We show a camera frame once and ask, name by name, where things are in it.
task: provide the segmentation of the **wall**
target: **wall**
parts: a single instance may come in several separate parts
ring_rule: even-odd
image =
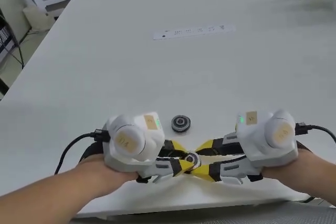
[[[23,0],[0,0],[0,9],[18,40],[21,40],[30,28],[22,12],[24,7],[25,4]]]

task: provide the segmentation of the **black wire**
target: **black wire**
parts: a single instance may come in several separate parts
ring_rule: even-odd
[[[7,22],[7,20],[5,19],[5,17],[2,16],[2,15],[0,14],[0,18],[5,22],[5,24],[6,24],[7,28],[8,28],[8,30],[9,30],[9,33],[10,33],[10,35],[12,36],[12,39],[13,39],[13,41],[14,41],[14,44],[16,45],[16,47],[17,47],[18,50],[19,50],[19,54],[20,54],[21,62],[20,62],[18,59],[16,59],[16,57],[15,57],[12,53],[10,53],[10,52],[7,50],[6,47],[4,47],[4,48],[5,48],[6,51],[7,51],[9,54],[11,54],[11,55],[12,55],[18,62],[21,63],[21,67],[22,67],[22,69],[23,69],[23,68],[25,67],[25,63],[24,63],[24,61],[23,61],[23,56],[22,56],[22,51],[21,51],[20,43],[17,41],[17,39],[16,39],[16,37],[15,37],[15,34],[14,34],[14,32],[13,32],[13,29],[12,29],[12,27],[10,26],[10,24]]]
[[[328,133],[331,138],[334,140],[334,142],[336,143],[336,136],[327,128],[321,127],[321,126],[317,126],[317,125],[306,125],[304,126],[307,130],[320,130],[320,131],[324,131],[326,133]],[[314,200],[315,197],[310,196],[308,199],[301,201],[302,203],[309,203],[312,200]]]
[[[326,129],[324,127],[321,127],[321,126],[317,126],[317,125],[307,125],[307,128],[309,130],[315,129],[315,130],[321,130],[321,131],[324,131],[324,132],[328,133],[331,136],[331,138],[334,140],[334,142],[336,143],[336,136],[331,131],[329,131],[328,129]]]
[[[86,138],[86,137],[95,137],[95,136],[96,136],[95,132],[83,134],[82,136],[79,136],[78,138],[76,138],[75,140],[73,140],[70,144],[68,144],[68,146],[65,148],[65,150],[63,151],[63,153],[61,155],[61,158],[59,160],[58,166],[57,166],[56,171],[55,171],[55,175],[58,174],[59,170],[62,167],[65,155],[67,155],[67,152],[70,150],[71,147],[73,147],[74,144],[76,144],[77,142],[79,142],[83,138]]]
[[[14,54],[12,54],[12,52],[11,51],[9,51],[6,47],[5,47],[5,43],[4,43],[4,41],[2,40],[2,37],[0,36],[0,42],[1,42],[1,45],[3,45],[4,46],[4,49],[7,51],[7,53],[9,54],[9,55],[11,55],[14,59],[16,59],[16,61],[17,62],[19,62],[20,63],[20,65],[22,66],[22,62],[21,61],[19,61],[16,57],[15,57],[15,55]]]

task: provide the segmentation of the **label sticker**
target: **label sticker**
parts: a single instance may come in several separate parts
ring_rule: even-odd
[[[288,123],[283,123],[278,130],[273,134],[273,139],[281,144],[288,139],[288,136],[293,135],[293,128]]]
[[[149,130],[157,130],[158,127],[156,125],[155,119],[152,115],[144,115],[145,121],[146,121],[146,125],[147,125],[147,129]]]
[[[246,125],[253,125],[258,123],[257,111],[246,112]]]
[[[159,39],[172,39],[182,38],[197,35],[216,34],[216,33],[229,33],[236,30],[234,25],[219,25],[219,26],[205,26],[205,27],[192,27],[181,28],[175,30],[166,30],[159,33],[155,33],[154,40]]]
[[[129,153],[133,153],[138,146],[137,142],[133,138],[127,136],[123,132],[120,132],[117,135],[114,139],[114,143]]]

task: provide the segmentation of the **flat white strip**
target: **flat white strip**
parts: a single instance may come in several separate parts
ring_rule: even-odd
[[[216,34],[216,33],[229,33],[236,30],[234,25],[219,25],[219,26],[206,26],[194,27],[185,29],[166,30],[154,34],[154,40],[182,38],[197,35]]]

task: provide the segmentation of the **green led light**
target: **green led light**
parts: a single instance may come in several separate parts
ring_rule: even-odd
[[[160,120],[159,119],[156,119],[156,125],[161,128],[161,123],[160,123]]]

